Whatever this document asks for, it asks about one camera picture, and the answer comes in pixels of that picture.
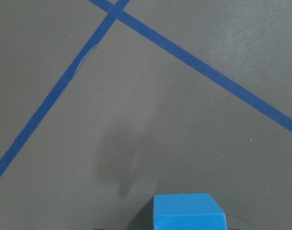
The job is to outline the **blue wooden cube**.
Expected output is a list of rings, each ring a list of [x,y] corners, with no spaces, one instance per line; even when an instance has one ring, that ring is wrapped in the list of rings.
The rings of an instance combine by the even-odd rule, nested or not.
[[[225,230],[226,216],[208,193],[155,195],[155,230]]]

